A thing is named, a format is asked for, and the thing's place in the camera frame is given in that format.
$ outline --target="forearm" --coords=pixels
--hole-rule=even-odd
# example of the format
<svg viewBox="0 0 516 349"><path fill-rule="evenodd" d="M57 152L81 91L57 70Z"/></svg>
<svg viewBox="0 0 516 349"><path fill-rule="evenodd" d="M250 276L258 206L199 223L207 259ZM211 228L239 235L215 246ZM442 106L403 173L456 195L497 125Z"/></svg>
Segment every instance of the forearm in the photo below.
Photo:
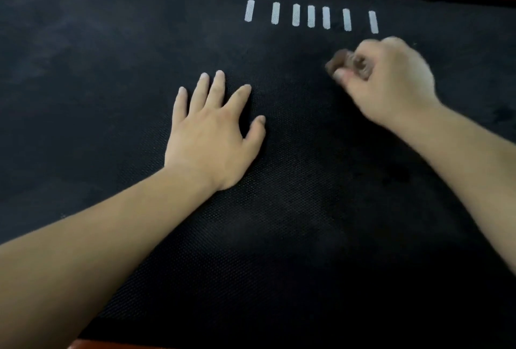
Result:
<svg viewBox="0 0 516 349"><path fill-rule="evenodd" d="M400 118L391 130L429 162L516 271L516 146L444 106Z"/></svg>
<svg viewBox="0 0 516 349"><path fill-rule="evenodd" d="M152 249L212 193L204 180L161 170L0 246L0 347L67 347Z"/></svg>

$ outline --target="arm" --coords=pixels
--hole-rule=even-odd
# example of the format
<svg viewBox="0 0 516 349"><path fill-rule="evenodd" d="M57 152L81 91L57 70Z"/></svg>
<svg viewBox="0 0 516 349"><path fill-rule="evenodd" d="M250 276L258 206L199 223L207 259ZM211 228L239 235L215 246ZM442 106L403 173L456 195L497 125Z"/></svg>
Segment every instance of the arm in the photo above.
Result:
<svg viewBox="0 0 516 349"><path fill-rule="evenodd" d="M221 108L224 75L201 76L187 116L179 90L164 168L83 212L0 246L0 347L66 348L152 249L217 190L236 184L265 137L238 118L251 87Z"/></svg>
<svg viewBox="0 0 516 349"><path fill-rule="evenodd" d="M366 41L357 53L374 63L371 78L339 70L337 81L429 162L516 272L516 145L443 106L428 65L404 41Z"/></svg>

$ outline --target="right hand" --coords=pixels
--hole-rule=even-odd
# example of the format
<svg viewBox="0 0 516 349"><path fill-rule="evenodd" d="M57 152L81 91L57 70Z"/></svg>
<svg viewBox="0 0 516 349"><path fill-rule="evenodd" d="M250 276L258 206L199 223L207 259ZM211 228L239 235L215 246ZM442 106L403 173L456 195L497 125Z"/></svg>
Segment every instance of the right hand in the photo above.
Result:
<svg viewBox="0 0 516 349"><path fill-rule="evenodd" d="M403 40L366 40L356 53L374 65L369 80L349 69L338 69L333 77L371 121L391 129L398 120L440 104L428 64Z"/></svg>

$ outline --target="small brown object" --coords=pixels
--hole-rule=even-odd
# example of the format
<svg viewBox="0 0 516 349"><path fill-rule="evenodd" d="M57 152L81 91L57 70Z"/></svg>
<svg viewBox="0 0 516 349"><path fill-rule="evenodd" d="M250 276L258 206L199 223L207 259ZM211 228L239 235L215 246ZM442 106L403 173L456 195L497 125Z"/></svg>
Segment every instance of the small brown object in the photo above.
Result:
<svg viewBox="0 0 516 349"><path fill-rule="evenodd" d="M351 69L362 80L367 81L371 77L372 63L370 60L347 49L335 53L326 64L326 71L333 77L335 71L341 67Z"/></svg>

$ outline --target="white strip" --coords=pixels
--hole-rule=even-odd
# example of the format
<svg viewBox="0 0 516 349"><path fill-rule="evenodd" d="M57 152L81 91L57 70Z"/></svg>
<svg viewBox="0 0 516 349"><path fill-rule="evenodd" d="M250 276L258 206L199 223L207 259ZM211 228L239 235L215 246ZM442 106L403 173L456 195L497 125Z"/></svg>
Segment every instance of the white strip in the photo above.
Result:
<svg viewBox="0 0 516 349"><path fill-rule="evenodd" d="M247 1L246 17L244 18L245 21L250 22L253 20L253 11L254 10L255 10L255 0Z"/></svg>
<svg viewBox="0 0 516 349"><path fill-rule="evenodd" d="M331 22L330 22L330 8L328 8L327 6L323 7L323 17L322 17L322 26L325 28L325 29L330 29L331 28Z"/></svg>
<svg viewBox="0 0 516 349"><path fill-rule="evenodd" d="M273 15L270 18L270 22L273 24L277 24L280 22L280 3L275 2L273 4Z"/></svg>
<svg viewBox="0 0 516 349"><path fill-rule="evenodd" d="M292 8L292 25L294 27L299 27L300 15L301 6L298 3L295 3Z"/></svg>
<svg viewBox="0 0 516 349"><path fill-rule="evenodd" d="M349 9L343 9L342 13L344 15L344 29L349 32L352 30L352 14Z"/></svg>
<svg viewBox="0 0 516 349"><path fill-rule="evenodd" d="M369 11L369 21L371 23L371 32L378 33L378 20L376 20L376 12Z"/></svg>
<svg viewBox="0 0 516 349"><path fill-rule="evenodd" d="M315 6L313 5L308 5L308 26L315 27Z"/></svg>

